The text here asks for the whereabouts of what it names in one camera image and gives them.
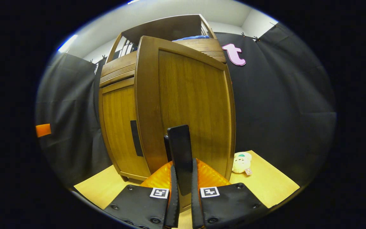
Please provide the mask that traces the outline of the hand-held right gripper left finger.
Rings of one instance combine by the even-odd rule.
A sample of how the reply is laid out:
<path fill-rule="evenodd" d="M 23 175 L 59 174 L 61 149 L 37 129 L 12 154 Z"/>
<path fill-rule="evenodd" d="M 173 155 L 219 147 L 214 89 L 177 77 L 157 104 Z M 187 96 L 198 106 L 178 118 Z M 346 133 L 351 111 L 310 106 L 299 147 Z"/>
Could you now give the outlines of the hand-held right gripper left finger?
<path fill-rule="evenodd" d="M 179 191 L 173 162 L 161 166 L 140 185 L 126 185 L 104 211 L 134 228 L 176 228 Z"/>

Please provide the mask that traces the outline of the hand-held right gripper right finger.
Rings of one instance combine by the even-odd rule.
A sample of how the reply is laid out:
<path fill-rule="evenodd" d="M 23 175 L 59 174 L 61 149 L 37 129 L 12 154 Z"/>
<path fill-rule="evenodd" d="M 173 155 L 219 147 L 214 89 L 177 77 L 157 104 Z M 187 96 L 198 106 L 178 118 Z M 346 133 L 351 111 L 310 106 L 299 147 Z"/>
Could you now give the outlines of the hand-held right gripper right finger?
<path fill-rule="evenodd" d="M 230 184 L 209 165 L 192 162 L 191 208 L 194 229 L 249 229 L 269 209 L 243 183 Z"/>

